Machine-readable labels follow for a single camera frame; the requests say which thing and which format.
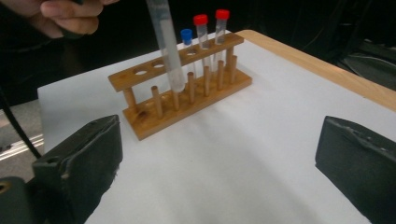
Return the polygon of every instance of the person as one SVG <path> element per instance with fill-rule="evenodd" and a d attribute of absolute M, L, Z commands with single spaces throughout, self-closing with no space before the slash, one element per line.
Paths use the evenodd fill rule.
<path fill-rule="evenodd" d="M 35 44 L 98 29 L 97 16 L 104 6 L 119 0 L 0 0 L 0 50 L 28 50 Z"/>
<path fill-rule="evenodd" d="M 93 34 L 104 7 L 119 0 L 75 1 L 0 0 L 0 90 L 10 105 L 37 99 L 37 88 L 66 78 L 64 34 Z"/>

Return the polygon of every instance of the rack hole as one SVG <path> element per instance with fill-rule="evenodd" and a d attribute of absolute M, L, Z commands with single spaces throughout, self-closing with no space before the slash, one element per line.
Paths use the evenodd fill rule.
<path fill-rule="evenodd" d="M 195 55 L 197 53 L 197 50 L 196 49 L 190 49 L 188 52 L 187 52 L 187 55 L 188 56 L 191 56 L 191 55 Z"/>
<path fill-rule="evenodd" d="M 135 70 L 134 73 L 138 76 L 145 75 L 148 71 L 146 70 Z"/>
<path fill-rule="evenodd" d="M 161 68 L 161 67 L 163 67 L 163 61 L 156 61 L 156 62 L 152 63 L 152 66 L 155 68 Z"/>

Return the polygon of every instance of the test tube cap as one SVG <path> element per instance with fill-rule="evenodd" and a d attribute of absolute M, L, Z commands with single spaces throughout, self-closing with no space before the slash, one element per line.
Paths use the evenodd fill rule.
<path fill-rule="evenodd" d="M 207 16 L 206 14 L 200 14 L 194 16 L 194 25 L 205 25 L 207 24 Z"/>
<path fill-rule="evenodd" d="M 230 11 L 227 9 L 216 10 L 216 19 L 228 20 L 230 18 Z"/>
<path fill-rule="evenodd" d="M 181 34 L 181 39 L 183 40 L 183 43 L 186 45 L 191 44 L 192 40 L 192 30 L 191 29 L 184 29 L 180 31 Z"/>

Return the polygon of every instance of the blue cap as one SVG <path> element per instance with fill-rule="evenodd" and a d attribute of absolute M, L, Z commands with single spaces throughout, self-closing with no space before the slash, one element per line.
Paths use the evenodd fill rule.
<path fill-rule="evenodd" d="M 181 39 L 185 45 L 190 45 L 192 40 L 192 30 L 191 29 L 184 29 L 180 31 Z"/>

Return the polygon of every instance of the wooden table edge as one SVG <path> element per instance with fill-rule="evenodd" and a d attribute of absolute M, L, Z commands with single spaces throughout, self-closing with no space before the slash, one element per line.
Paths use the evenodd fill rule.
<path fill-rule="evenodd" d="M 237 32 L 237 34 L 253 44 L 263 49 L 268 49 L 274 54 L 308 71 L 324 77 L 350 91 L 354 91 L 362 97 L 376 102 L 390 110 L 396 111 L 396 91 L 378 85 L 368 79 L 358 77 L 342 68 L 326 63 L 321 59 L 315 58 L 258 32 L 243 30 Z"/>

